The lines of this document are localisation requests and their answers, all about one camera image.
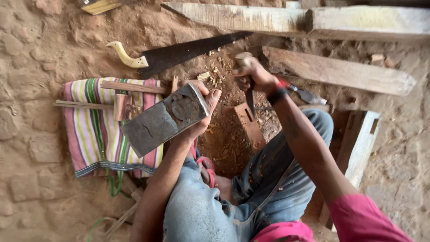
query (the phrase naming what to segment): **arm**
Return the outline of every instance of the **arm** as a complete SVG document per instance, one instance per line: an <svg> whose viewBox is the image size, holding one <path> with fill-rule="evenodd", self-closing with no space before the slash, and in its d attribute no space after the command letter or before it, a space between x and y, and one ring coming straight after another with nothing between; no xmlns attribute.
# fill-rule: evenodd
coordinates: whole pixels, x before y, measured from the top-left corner
<svg viewBox="0 0 430 242"><path fill-rule="evenodd" d="M133 221L130 242L161 241L167 202L178 180L182 164L193 141L208 127L212 112L221 96L220 90L209 92L201 81L192 81L205 96L210 116L172 139L169 150L151 178L139 202Z"/></svg>
<svg viewBox="0 0 430 242"><path fill-rule="evenodd" d="M254 90L265 92L267 95L278 83L278 79L268 73L253 57L250 66L241 71L234 70L233 75L236 76L239 88L243 91L250 87L243 78L245 75L251 75L255 81ZM359 192L339 170L328 146L293 100L285 95L273 108L297 162L321 191L327 204L342 195L358 194Z"/></svg>

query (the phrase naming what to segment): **foot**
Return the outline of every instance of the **foot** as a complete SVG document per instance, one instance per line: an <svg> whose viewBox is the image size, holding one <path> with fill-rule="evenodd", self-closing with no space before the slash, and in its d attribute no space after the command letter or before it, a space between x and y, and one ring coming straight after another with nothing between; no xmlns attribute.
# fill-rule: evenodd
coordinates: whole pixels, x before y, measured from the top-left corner
<svg viewBox="0 0 430 242"><path fill-rule="evenodd" d="M202 175L203 182L209 186L210 180L208 169L215 170L215 168L212 167L212 164L209 161L203 161L198 165L200 167L200 173ZM233 195L231 194L231 179L214 175L214 180L215 187L219 189L219 196L221 200L227 200L233 205L238 205L236 200L233 198Z"/></svg>

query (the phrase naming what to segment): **black wristband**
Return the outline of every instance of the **black wristband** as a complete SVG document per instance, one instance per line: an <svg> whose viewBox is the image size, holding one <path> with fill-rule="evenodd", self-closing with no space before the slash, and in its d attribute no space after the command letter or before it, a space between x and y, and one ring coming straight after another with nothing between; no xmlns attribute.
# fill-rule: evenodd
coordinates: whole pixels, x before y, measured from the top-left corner
<svg viewBox="0 0 430 242"><path fill-rule="evenodd" d="M269 103L272 105L272 107L275 105L275 103L277 103L279 101L279 99L285 97L285 94L288 94L289 91L285 88L279 88L276 89L274 92L272 92L270 94L270 96L267 97L267 100L269 101Z"/></svg>

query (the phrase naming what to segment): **sandal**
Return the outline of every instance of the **sandal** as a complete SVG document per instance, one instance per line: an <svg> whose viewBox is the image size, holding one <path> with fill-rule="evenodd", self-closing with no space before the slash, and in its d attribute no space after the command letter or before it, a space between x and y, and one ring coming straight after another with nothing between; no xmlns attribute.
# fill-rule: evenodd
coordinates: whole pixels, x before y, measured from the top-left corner
<svg viewBox="0 0 430 242"><path fill-rule="evenodd" d="M209 188L214 188L215 187L215 166L212 163L211 159L205 157L205 156L200 156L197 160L196 163L202 163L203 161L209 161L209 163L211 164L212 168L207 168L208 174L209 174Z"/></svg>

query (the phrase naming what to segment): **pink sleeve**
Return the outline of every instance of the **pink sleeve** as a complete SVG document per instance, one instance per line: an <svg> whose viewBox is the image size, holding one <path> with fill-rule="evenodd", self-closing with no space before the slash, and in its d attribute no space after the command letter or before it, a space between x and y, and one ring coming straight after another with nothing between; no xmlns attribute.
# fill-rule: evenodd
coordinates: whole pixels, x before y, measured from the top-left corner
<svg viewBox="0 0 430 242"><path fill-rule="evenodd" d="M364 195L342 196L332 201L329 209L341 242L412 242Z"/></svg>

